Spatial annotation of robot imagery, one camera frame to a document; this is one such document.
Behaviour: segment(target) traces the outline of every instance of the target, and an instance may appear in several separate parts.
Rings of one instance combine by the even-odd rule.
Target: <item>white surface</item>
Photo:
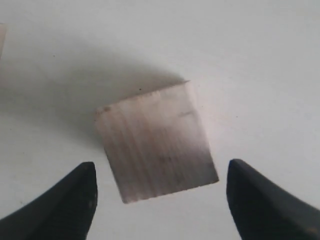
[[[239,239],[232,158],[320,208],[318,0],[0,0],[0,22],[1,217],[82,161],[99,187],[89,240]],[[124,205],[92,113],[180,78],[200,93],[221,181]]]

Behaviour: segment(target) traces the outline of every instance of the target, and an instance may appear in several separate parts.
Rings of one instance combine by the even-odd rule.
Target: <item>black plastic tip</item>
[[[0,240],[85,240],[97,202],[95,165],[84,162],[43,195],[0,220]]]
[[[243,240],[320,239],[320,211],[284,191],[243,160],[229,163],[226,195]]]

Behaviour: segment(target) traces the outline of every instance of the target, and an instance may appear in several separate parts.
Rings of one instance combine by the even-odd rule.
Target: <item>white background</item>
[[[99,189],[88,240],[240,239],[232,158],[320,208],[318,0],[0,0],[0,22],[0,218],[84,161]],[[125,205],[94,110],[181,79],[220,182]]]

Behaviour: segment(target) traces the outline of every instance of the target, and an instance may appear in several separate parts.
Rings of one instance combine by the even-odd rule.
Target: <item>blurry object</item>
[[[0,23],[0,58],[1,58],[2,49],[4,47],[4,43],[5,43],[6,31],[7,31],[6,25]]]
[[[240,159],[230,161],[226,195],[243,240],[320,239],[320,211]]]
[[[217,182],[189,82],[101,107],[96,127],[124,203]]]
[[[1,240],[85,240],[97,207],[93,162],[84,162],[43,195],[0,220]]]

